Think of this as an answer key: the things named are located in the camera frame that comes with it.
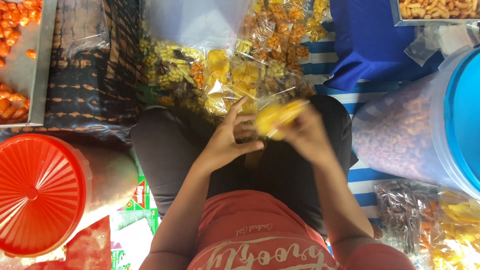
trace clear plastic container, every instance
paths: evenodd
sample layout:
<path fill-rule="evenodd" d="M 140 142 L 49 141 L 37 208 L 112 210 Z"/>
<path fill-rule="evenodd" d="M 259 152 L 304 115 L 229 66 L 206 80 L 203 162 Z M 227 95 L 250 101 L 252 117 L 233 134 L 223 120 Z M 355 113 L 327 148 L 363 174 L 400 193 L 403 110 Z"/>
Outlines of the clear plastic container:
<path fill-rule="evenodd" d="M 352 122 L 359 159 L 381 172 L 480 199 L 479 54 L 464 47 L 438 72 L 365 104 Z"/>
<path fill-rule="evenodd" d="M 126 154 L 19 135 L 0 144 L 0 249 L 34 258 L 122 207 L 138 171 Z"/>

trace striped cloth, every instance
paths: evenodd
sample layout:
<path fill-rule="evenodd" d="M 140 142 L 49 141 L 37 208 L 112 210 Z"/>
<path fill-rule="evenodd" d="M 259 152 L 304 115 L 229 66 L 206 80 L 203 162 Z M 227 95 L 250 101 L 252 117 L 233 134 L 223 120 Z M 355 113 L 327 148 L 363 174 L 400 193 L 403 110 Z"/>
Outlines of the striped cloth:
<path fill-rule="evenodd" d="M 310 50 L 308 61 L 302 64 L 305 69 L 304 73 L 307 79 L 315 85 L 318 94 L 336 98 L 347 108 L 350 116 L 353 116 L 366 102 L 399 88 L 399 82 L 369 82 L 366 80 L 360 80 L 351 92 L 331 90 L 323 86 L 324 81 L 330 78 L 328 74 L 338 60 L 334 49 L 333 23 L 326 23 L 324 27 L 328 31 L 327 37 L 318 42 L 303 43 Z M 373 193 L 373 185 L 382 180 L 398 178 L 398 176 L 370 169 L 361 161 L 350 169 L 348 186 L 370 222 L 382 226 L 378 218 L 377 199 Z"/>

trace blue container lid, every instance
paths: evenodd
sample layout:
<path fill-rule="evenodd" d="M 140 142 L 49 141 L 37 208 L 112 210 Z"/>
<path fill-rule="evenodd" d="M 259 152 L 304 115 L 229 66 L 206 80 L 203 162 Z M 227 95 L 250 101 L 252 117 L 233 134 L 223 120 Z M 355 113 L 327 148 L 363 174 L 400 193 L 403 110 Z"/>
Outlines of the blue container lid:
<path fill-rule="evenodd" d="M 455 69 L 444 100 L 448 147 L 463 176 L 480 191 L 480 48 Z"/>

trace blue cloth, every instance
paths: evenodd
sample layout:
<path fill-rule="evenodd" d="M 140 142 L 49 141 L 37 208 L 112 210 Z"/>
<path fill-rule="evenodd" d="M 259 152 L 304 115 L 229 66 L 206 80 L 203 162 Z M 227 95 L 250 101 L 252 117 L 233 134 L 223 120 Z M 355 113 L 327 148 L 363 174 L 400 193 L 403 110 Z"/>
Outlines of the blue cloth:
<path fill-rule="evenodd" d="M 415 29 L 393 25 L 388 0 L 335 0 L 331 13 L 338 61 L 325 86 L 349 92 L 359 79 L 414 81 L 437 71 L 444 60 L 438 52 L 420 67 L 403 52 Z"/>

